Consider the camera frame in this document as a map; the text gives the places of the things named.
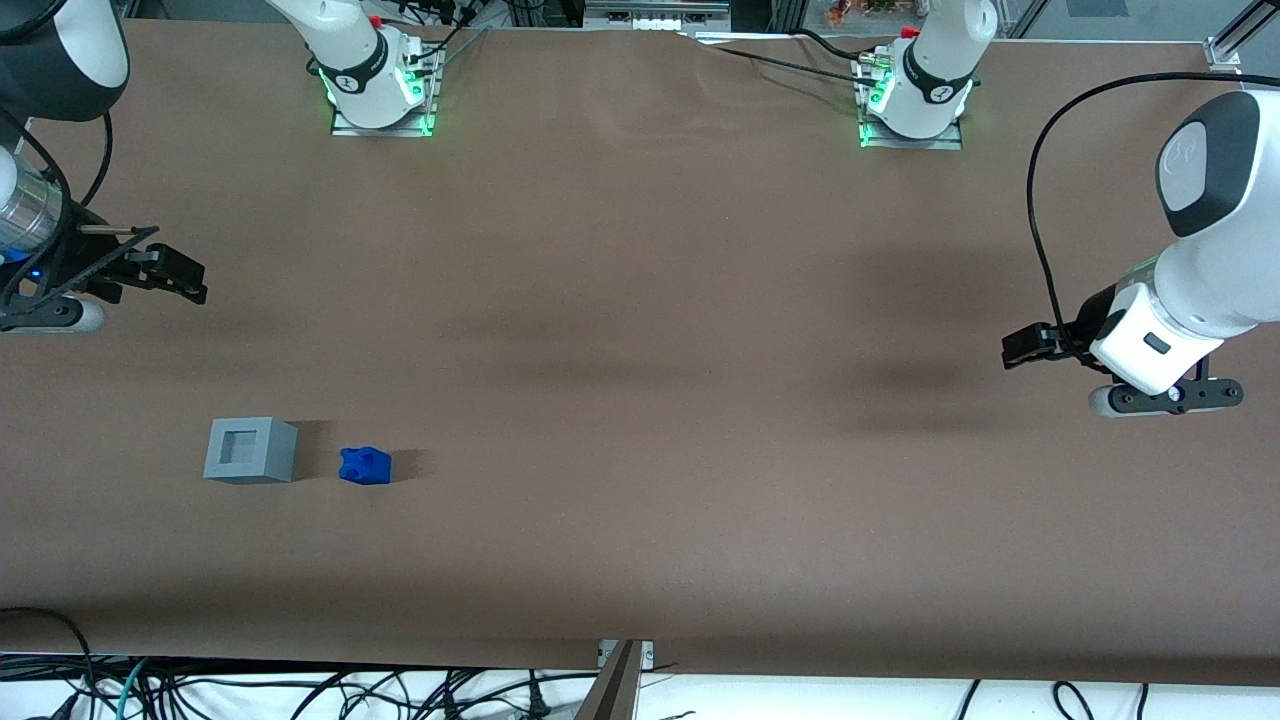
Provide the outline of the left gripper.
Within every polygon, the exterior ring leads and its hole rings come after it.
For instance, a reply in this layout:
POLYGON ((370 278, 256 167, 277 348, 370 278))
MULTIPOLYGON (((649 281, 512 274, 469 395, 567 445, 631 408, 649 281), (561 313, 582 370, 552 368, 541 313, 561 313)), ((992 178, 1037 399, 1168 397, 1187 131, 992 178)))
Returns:
POLYGON ((1002 338, 1005 370, 1044 357, 1092 359, 1144 395, 1170 389, 1228 336, 1228 306, 1202 288, 1111 284, 1088 297, 1075 323, 1021 328, 1002 338))

